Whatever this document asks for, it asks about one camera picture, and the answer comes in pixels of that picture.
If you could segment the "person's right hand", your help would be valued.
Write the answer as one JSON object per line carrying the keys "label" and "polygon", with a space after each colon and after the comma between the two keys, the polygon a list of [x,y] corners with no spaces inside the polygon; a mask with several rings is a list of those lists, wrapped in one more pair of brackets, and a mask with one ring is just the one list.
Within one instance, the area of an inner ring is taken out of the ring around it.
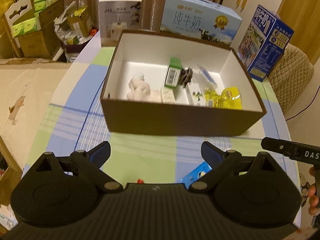
{"label": "person's right hand", "polygon": [[317,205],[319,204],[319,198],[316,196],[316,193],[318,192],[316,184],[313,183],[308,191],[308,197],[309,197],[309,209],[308,212],[311,216],[316,216],[319,214],[319,209],[317,208]]}

